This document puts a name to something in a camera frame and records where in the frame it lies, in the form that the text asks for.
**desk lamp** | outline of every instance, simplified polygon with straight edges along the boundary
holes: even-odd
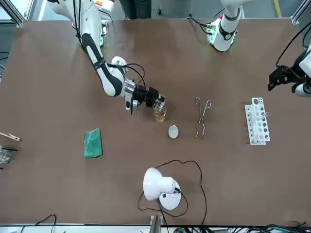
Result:
[[[161,172],[149,168],[143,181],[144,195],[147,200],[160,199],[161,205],[167,210],[175,209],[181,200],[180,186],[172,177],[163,177]]]

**green sponge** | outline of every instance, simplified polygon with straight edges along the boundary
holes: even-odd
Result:
[[[95,129],[84,133],[84,157],[96,158],[102,154],[101,130]]]

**brown table surface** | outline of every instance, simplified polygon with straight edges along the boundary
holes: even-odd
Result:
[[[105,56],[145,68],[147,85],[168,100],[167,120],[157,123],[152,109],[142,105],[131,116],[122,98],[105,94],[70,22],[25,22],[0,85],[1,132],[22,138],[0,171],[0,222],[34,223],[54,213],[58,223],[148,224],[155,212],[137,207],[144,173],[172,159],[201,166],[205,224],[308,221],[311,102],[290,85],[267,90],[276,59],[296,32],[289,19],[241,20],[237,41],[219,53],[185,19],[115,22]],[[291,65],[301,52],[298,39],[281,63]],[[128,77],[137,79],[132,71]],[[204,140],[195,138],[195,97],[212,101]],[[248,142],[244,105],[252,97],[263,97],[270,113],[267,146]],[[176,140],[168,137],[172,124],[180,131]],[[104,155],[86,160],[84,132],[95,128]],[[200,224],[197,167],[160,170],[179,182],[189,202],[187,214],[167,217],[168,224]],[[141,206],[157,203],[144,198]]]

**white dish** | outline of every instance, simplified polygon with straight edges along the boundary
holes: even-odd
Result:
[[[170,138],[177,138],[178,133],[179,133],[179,131],[178,131],[177,126],[171,125],[170,128],[169,128],[169,136],[170,136]]]

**lamp cord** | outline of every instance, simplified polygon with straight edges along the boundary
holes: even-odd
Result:
[[[170,160],[170,161],[168,161],[168,162],[166,162],[166,163],[163,163],[163,164],[157,166],[156,168],[165,166],[165,165],[170,164],[170,163],[173,163],[173,162],[179,162],[179,163],[181,163],[181,164],[195,163],[195,164],[197,165],[197,167],[199,168],[199,170],[200,170],[200,187],[201,187],[201,190],[202,190],[202,192],[203,192],[203,196],[204,196],[204,200],[205,200],[205,213],[204,213],[203,220],[202,220],[202,222],[201,222],[201,227],[200,227],[200,229],[201,229],[202,226],[203,226],[203,224],[204,224],[204,221],[205,221],[205,219],[206,219],[206,215],[207,215],[207,200],[206,200],[206,195],[205,195],[204,189],[203,189],[203,187],[202,187],[202,170],[201,170],[200,166],[198,165],[198,163],[197,163],[196,161],[194,161],[194,160],[186,160],[186,161],[182,162],[182,161],[180,161],[180,160],[178,160],[178,159]],[[172,217],[180,217],[180,216],[183,216],[183,215],[187,212],[187,210],[188,210],[188,201],[187,201],[186,197],[184,196],[184,194],[183,194],[181,191],[180,191],[180,193],[181,193],[181,195],[183,196],[183,198],[185,199],[186,204],[187,204],[187,207],[186,207],[185,211],[184,211],[182,214],[180,214],[180,215],[172,215],[172,214],[170,214],[170,213],[168,213],[168,212],[162,210],[161,207],[160,207],[159,210],[157,210],[157,209],[152,209],[152,208],[144,208],[144,209],[141,209],[140,206],[139,206],[139,202],[140,202],[140,200],[141,200],[142,195],[144,194],[143,192],[141,193],[141,195],[140,195],[140,197],[139,197],[139,199],[138,199],[138,209],[139,209],[140,211],[144,211],[144,210],[160,211],[162,214],[163,214],[163,213],[166,213],[167,215],[172,216]]]

